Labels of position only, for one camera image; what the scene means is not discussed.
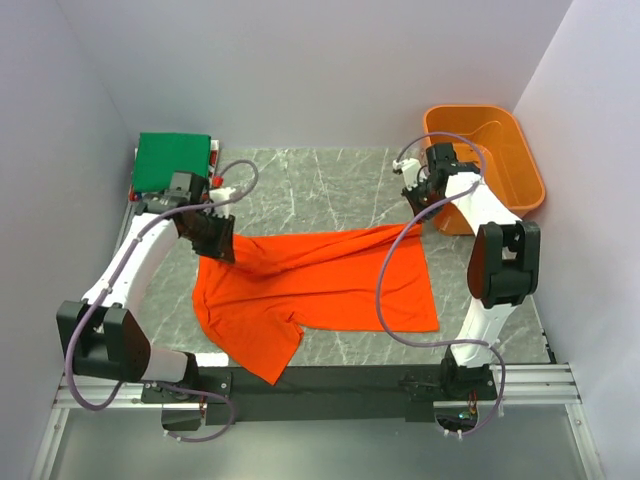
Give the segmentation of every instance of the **gray marble surface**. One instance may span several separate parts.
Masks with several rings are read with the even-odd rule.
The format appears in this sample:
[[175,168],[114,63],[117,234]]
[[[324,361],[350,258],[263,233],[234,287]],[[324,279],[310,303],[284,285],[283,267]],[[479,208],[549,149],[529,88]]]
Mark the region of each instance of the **gray marble surface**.
[[[260,182],[233,207],[236,233],[249,236],[339,231],[404,223],[411,209],[400,196],[402,178],[391,172],[397,149],[222,150],[221,165],[253,160]],[[225,185],[245,184],[250,170],[229,172]],[[422,243],[429,265],[440,331],[408,334],[414,340],[453,339],[469,306],[466,268],[473,237],[448,237],[425,225]],[[151,281],[138,321],[159,346],[197,353],[220,351],[202,333],[191,293],[198,259],[178,241]],[[507,320],[500,352],[509,363],[548,363],[533,303],[527,300]],[[306,329],[291,365],[437,363],[442,349],[416,349],[386,333]]]

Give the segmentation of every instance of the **orange shirt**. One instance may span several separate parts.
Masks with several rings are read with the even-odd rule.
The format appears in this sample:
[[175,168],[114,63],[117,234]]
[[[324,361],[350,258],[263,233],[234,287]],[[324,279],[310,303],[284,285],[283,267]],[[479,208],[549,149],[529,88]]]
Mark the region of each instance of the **orange shirt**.
[[[274,384],[304,335],[300,325],[381,331],[374,295],[403,225],[272,237],[235,235],[236,263],[200,257],[193,304],[204,333],[238,364]],[[396,250],[382,308],[397,332],[438,330],[420,226]]]

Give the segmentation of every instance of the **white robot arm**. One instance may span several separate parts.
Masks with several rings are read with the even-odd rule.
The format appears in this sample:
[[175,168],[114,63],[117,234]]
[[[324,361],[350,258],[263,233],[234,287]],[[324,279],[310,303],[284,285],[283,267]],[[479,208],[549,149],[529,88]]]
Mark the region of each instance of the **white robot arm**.
[[[131,245],[141,239],[141,231],[162,213],[176,207],[217,204],[229,200],[236,190],[208,190],[208,180],[189,172],[176,172],[171,186],[158,193],[146,194],[138,204],[129,233],[111,263],[82,301],[63,302],[56,315],[65,355],[71,335],[89,306],[98,306],[73,352],[74,372],[112,380],[138,382],[146,380],[181,382],[197,376],[193,354],[176,352],[151,345],[135,318],[153,274],[180,237],[189,239],[198,255],[230,263],[233,255],[234,217],[230,208],[188,211],[160,220],[139,242],[122,267],[122,259]],[[122,268],[118,282],[109,287],[109,279]],[[101,299],[104,290],[108,294]]]
[[[440,199],[442,194],[453,197],[481,180],[473,164],[458,163],[451,144],[430,147],[427,157],[428,175],[417,159],[394,163],[394,171],[403,175],[403,195],[414,213]],[[446,169],[440,169],[443,163]],[[467,277],[471,304],[456,339],[482,340],[494,345],[507,318],[537,287],[539,229],[511,213],[484,182],[451,203],[476,235]],[[505,248],[511,253],[503,253]],[[480,345],[453,345],[451,352],[458,366],[480,367],[491,363],[491,352]]]

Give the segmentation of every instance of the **purple cable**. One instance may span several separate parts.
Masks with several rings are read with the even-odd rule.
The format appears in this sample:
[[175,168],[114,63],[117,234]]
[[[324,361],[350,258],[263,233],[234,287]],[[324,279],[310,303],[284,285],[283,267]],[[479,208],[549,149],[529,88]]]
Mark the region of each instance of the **purple cable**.
[[[107,400],[105,400],[103,403],[100,403],[100,404],[96,405],[94,403],[88,402],[80,394],[80,392],[78,391],[78,387],[76,385],[76,382],[75,382],[75,379],[74,379],[74,376],[73,376],[73,352],[75,351],[76,345],[78,343],[78,340],[80,339],[80,334],[84,330],[85,326],[89,322],[89,319],[91,318],[93,313],[96,311],[98,306],[102,305],[102,302],[104,302],[104,300],[109,295],[111,289],[113,288],[113,285],[115,284],[116,280],[118,279],[118,277],[120,276],[120,274],[124,270],[125,265],[131,259],[131,255],[133,255],[133,252],[135,251],[136,247],[142,241],[142,237],[144,237],[147,233],[149,233],[149,230],[151,230],[153,227],[155,227],[158,223],[160,223],[164,219],[169,218],[169,217],[171,217],[171,216],[173,216],[173,215],[175,215],[177,213],[190,212],[190,211],[196,211],[196,210],[204,210],[204,209],[212,208],[212,207],[213,208],[221,207],[221,206],[227,205],[229,203],[238,202],[239,200],[242,200],[244,197],[249,195],[249,193],[251,193],[251,191],[255,188],[256,184],[258,183],[259,172],[258,172],[258,167],[256,167],[255,163],[253,163],[251,160],[236,160],[234,162],[231,162],[229,165],[227,165],[226,168],[222,171],[222,173],[225,173],[230,168],[235,167],[236,165],[240,165],[240,164],[249,165],[253,169],[253,178],[252,178],[251,183],[249,184],[249,186],[247,187],[246,190],[241,191],[239,194],[237,194],[233,198],[230,198],[228,200],[223,200],[222,202],[218,202],[217,204],[204,203],[204,204],[198,204],[198,205],[187,205],[187,206],[184,206],[184,207],[178,207],[178,208],[174,208],[172,210],[168,210],[168,211],[158,215],[156,218],[154,218],[149,223],[147,223],[144,227],[142,227],[142,229],[140,230],[140,232],[138,234],[138,237],[134,238],[131,241],[131,244],[129,245],[129,247],[125,251],[124,255],[122,256],[122,259],[120,260],[120,262],[116,266],[115,270],[113,271],[113,275],[111,275],[111,278],[109,278],[109,280],[107,282],[108,287],[103,289],[100,292],[100,294],[97,296],[97,298],[95,299],[93,304],[89,307],[87,312],[82,316],[82,318],[78,322],[78,325],[76,326],[75,330],[73,331],[73,334],[71,335],[71,339],[69,340],[69,346],[67,347],[67,356],[64,359],[64,374],[65,374],[65,376],[67,378],[67,385],[69,387],[69,391],[71,392],[71,396],[74,398],[74,400],[76,402],[78,402],[78,404],[81,407],[83,407],[83,408],[85,408],[87,410],[94,411],[94,412],[97,412],[99,410],[103,410],[103,409],[107,408],[109,406],[109,404],[113,401],[113,399],[116,397],[116,395],[118,394],[118,390],[122,386],[122,382],[118,382],[116,384],[116,386],[114,387],[113,391],[111,392],[111,394],[109,395],[109,398],[107,398]],[[225,401],[228,405],[230,405],[230,401],[228,399],[220,396],[220,395],[216,395],[216,394],[209,393],[209,392],[199,392],[199,391],[195,391],[195,390],[193,390],[192,392],[194,392],[193,395],[209,396],[209,397],[216,398],[216,399],[222,398],[223,401]],[[218,434],[222,434],[223,432],[225,432],[229,428],[229,426],[233,423],[233,421],[235,419],[235,409],[231,405],[230,405],[230,408],[231,408],[231,416],[229,417],[229,423],[228,423],[228,425],[226,427],[222,428],[220,430],[220,432],[218,432]]]
[[464,192],[458,193],[458,194],[453,195],[451,197],[443,198],[442,200],[439,200],[436,203],[434,203],[432,205],[429,205],[427,208],[425,208],[423,211],[421,211],[415,217],[413,217],[411,219],[411,221],[409,223],[407,223],[407,225],[402,229],[402,231],[400,232],[398,237],[394,240],[393,244],[391,245],[391,248],[389,249],[389,252],[387,253],[387,256],[385,257],[384,262],[382,262],[382,267],[380,268],[380,274],[378,275],[378,282],[376,284],[376,297],[375,297],[376,312],[378,314],[378,320],[380,321],[380,325],[382,325],[382,328],[384,329],[384,331],[387,332],[389,334],[389,336],[391,336],[391,338],[393,338],[394,340],[396,340],[396,341],[398,341],[400,343],[403,343],[405,345],[408,345],[410,347],[436,348],[436,347],[448,347],[448,346],[451,346],[451,345],[469,345],[469,344],[471,344],[471,345],[481,345],[481,346],[486,347],[489,350],[491,350],[491,352],[496,356],[496,358],[498,359],[498,362],[500,363],[500,366],[502,367],[502,374],[500,376],[500,388],[498,389],[498,397],[496,399],[496,403],[493,405],[493,407],[491,408],[491,410],[489,411],[487,416],[485,418],[483,418],[482,421],[480,421],[472,430],[469,430],[467,432],[462,432],[462,436],[467,436],[467,435],[471,435],[472,433],[475,433],[478,430],[480,430],[487,423],[489,423],[489,421],[491,421],[491,419],[496,415],[496,413],[498,413],[498,409],[500,407],[500,403],[502,402],[502,399],[504,397],[504,387],[505,387],[505,383],[506,383],[506,380],[507,380],[507,368],[506,368],[506,364],[504,362],[504,359],[502,358],[502,355],[500,355],[500,352],[498,352],[498,350],[493,345],[490,345],[489,343],[487,343],[487,342],[485,342],[483,340],[475,340],[475,339],[472,339],[472,338],[460,338],[460,339],[457,339],[457,340],[442,340],[442,341],[439,341],[439,342],[415,342],[413,340],[408,340],[408,339],[403,338],[400,335],[396,334],[393,330],[391,330],[391,328],[387,324],[386,320],[384,319],[384,315],[382,314],[381,295],[382,295],[382,281],[384,279],[384,274],[387,271],[387,267],[389,266],[389,261],[391,260],[391,257],[393,256],[394,252],[398,248],[398,245],[404,239],[404,237],[407,235],[409,230],[411,230],[411,228],[416,223],[418,223],[422,218],[424,218],[426,215],[428,215],[429,213],[434,211],[436,208],[439,208],[439,207],[441,207],[443,205],[446,205],[447,203],[450,203],[450,202],[452,202],[454,200],[457,200],[458,198],[462,198],[465,195],[468,195],[468,194],[472,193],[476,188],[478,188],[478,185],[484,179],[484,174],[485,174],[485,171],[487,169],[487,161],[486,161],[484,155],[482,154],[482,152],[480,151],[480,149],[477,147],[477,145],[475,143],[473,143],[470,140],[467,140],[466,138],[464,138],[464,137],[462,137],[460,135],[457,135],[455,133],[450,133],[450,132],[431,132],[431,133],[427,133],[425,135],[421,135],[421,136],[419,136],[418,138],[413,140],[411,143],[409,143],[406,147],[404,147],[402,149],[402,151],[398,155],[398,158],[397,158],[396,161],[399,162],[400,159],[402,158],[402,156],[405,154],[405,152],[407,150],[409,150],[409,148],[411,148],[411,146],[414,143],[416,143],[416,142],[418,142],[418,141],[420,141],[420,140],[422,140],[424,138],[433,137],[433,136],[436,136],[436,135],[455,138],[456,140],[459,140],[459,141],[461,141],[463,143],[466,143],[467,145],[469,145],[469,147],[471,147],[473,149],[474,152],[476,152],[476,154],[480,158],[480,163],[482,165],[481,168],[480,168],[480,180],[475,182],[473,185],[471,185],[471,187],[468,190],[465,190]]

